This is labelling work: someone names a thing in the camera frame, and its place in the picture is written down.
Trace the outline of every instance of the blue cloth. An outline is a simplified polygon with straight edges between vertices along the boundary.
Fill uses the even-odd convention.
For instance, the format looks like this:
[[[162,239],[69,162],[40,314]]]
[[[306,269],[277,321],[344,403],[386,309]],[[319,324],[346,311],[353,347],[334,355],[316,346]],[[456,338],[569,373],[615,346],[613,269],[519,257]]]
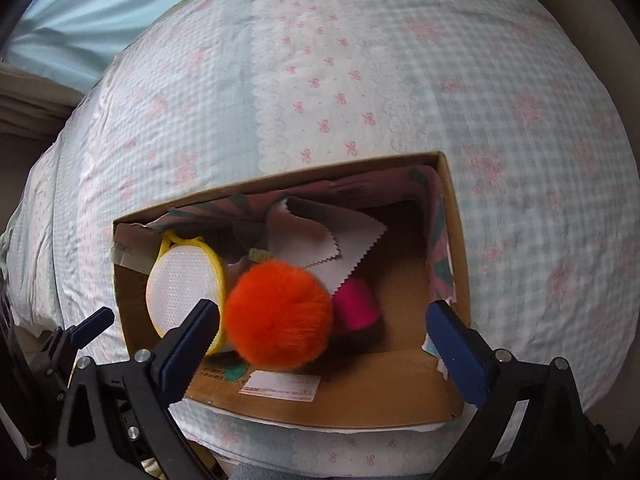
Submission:
[[[88,92],[117,53],[181,0],[34,0],[2,56]]]

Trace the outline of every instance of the white label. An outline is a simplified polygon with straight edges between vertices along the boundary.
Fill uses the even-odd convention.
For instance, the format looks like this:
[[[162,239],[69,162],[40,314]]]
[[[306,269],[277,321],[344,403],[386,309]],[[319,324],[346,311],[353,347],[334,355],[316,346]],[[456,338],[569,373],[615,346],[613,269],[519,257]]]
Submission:
[[[241,394],[273,399],[311,402],[316,396],[320,377],[255,371],[240,390]]]

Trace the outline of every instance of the bed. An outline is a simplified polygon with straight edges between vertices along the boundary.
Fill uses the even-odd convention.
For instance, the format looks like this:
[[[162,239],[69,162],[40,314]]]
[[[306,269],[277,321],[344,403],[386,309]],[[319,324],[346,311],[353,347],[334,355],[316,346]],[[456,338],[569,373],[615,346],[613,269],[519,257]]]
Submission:
[[[476,327],[523,360],[565,356],[588,408],[638,321],[626,113],[537,0],[187,0],[116,56],[32,169],[0,243],[14,314],[37,332],[116,311],[112,222],[131,212],[309,165],[442,150]],[[128,358],[117,319],[88,353]],[[432,471],[472,415],[346,435],[188,400],[172,413],[223,456],[311,476]]]

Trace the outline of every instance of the yellow trim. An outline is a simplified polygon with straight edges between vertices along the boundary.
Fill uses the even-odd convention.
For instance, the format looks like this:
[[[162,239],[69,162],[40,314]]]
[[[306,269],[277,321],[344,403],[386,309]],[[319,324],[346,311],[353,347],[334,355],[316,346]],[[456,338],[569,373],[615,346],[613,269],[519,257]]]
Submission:
[[[220,325],[218,327],[218,332],[216,333],[215,338],[213,338],[213,341],[211,342],[211,346],[209,346],[209,350],[207,350],[207,355],[212,355],[215,352],[217,352],[226,341],[225,328],[222,321],[223,319],[222,314],[223,314],[225,297],[226,297],[225,271],[222,267],[222,263],[220,263],[220,259],[218,258],[218,255],[214,252],[213,249],[211,249],[211,247],[209,247],[204,242],[202,237],[199,236],[197,238],[190,238],[188,240],[183,240],[178,235],[176,235],[171,229],[167,229],[167,231],[165,231],[164,235],[162,236],[162,243],[160,244],[160,251],[158,252],[158,257],[156,258],[156,262],[162,256],[167,254],[171,248],[178,247],[178,246],[187,246],[187,245],[201,249],[209,257],[209,261],[211,262],[211,267],[213,267],[213,270],[218,279],[218,285],[219,285],[218,290],[220,294],[216,303],[218,304],[218,311],[220,313]],[[154,328],[156,329],[156,332],[158,332],[159,336],[164,336],[164,334],[160,333],[160,331],[158,330],[158,327],[154,325]]]

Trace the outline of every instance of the fluffy orange ball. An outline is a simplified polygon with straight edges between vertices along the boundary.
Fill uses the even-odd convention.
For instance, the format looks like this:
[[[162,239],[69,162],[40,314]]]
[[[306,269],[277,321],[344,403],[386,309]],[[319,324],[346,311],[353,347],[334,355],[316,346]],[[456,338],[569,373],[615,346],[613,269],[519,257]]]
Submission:
[[[238,353],[259,367],[297,368],[325,349],[331,297],[299,267],[271,260],[244,273],[225,301],[224,323]]]

